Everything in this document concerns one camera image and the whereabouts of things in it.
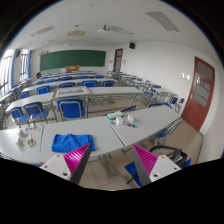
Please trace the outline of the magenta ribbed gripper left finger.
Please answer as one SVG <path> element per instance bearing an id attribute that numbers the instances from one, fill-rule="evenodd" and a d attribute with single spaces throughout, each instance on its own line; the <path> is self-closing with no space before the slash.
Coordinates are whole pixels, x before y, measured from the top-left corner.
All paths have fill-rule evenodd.
<path id="1" fill-rule="evenodd" d="M 65 155 L 54 155 L 41 166 L 41 169 L 74 184 L 78 184 L 85 170 L 90 153 L 91 147 L 89 144 L 86 144 Z"/>

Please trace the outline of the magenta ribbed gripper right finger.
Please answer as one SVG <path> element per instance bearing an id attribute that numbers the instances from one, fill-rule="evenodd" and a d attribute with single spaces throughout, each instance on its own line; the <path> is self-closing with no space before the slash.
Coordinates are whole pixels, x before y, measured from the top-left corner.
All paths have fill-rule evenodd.
<path id="1" fill-rule="evenodd" d="M 167 155 L 155 155 L 152 152 L 133 144 L 132 157 L 140 183 L 145 186 L 180 170 L 174 162 L 179 157 L 180 150 L 174 153 L 174 158 Z"/>

